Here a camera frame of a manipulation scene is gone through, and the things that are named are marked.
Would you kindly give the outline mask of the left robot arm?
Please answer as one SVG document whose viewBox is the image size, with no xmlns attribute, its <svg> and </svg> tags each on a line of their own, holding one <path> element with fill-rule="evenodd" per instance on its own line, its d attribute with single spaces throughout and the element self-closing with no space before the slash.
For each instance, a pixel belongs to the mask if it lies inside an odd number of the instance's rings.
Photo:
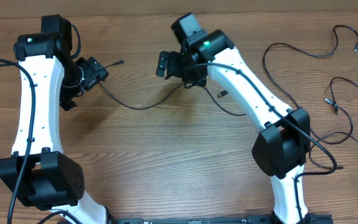
<svg viewBox="0 0 358 224">
<path fill-rule="evenodd" d="M 69 223 L 113 223 L 109 210 L 85 190 L 81 166 L 63 153 L 59 111 L 107 78 L 95 58 L 72 52 L 75 26 L 43 16 L 41 31 L 20 35 L 14 53 L 21 71 L 21 108 L 11 156 L 0 159 L 0 178 L 25 207 L 48 210 Z"/>
</svg>

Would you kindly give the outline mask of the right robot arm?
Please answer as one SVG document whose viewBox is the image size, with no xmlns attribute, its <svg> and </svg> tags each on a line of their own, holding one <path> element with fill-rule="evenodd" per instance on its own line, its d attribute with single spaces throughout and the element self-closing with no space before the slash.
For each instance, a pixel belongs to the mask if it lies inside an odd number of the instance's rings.
<svg viewBox="0 0 358 224">
<path fill-rule="evenodd" d="M 310 149 L 308 113 L 302 108 L 293 110 L 277 98 L 223 31 L 208 33 L 191 12 L 179 17 L 171 29 L 181 49 L 160 53 L 157 76 L 181 78 L 185 88 L 204 87 L 210 78 L 228 91 L 257 130 L 252 156 L 270 176 L 277 221 L 306 223 L 308 209 L 300 174 Z"/>
</svg>

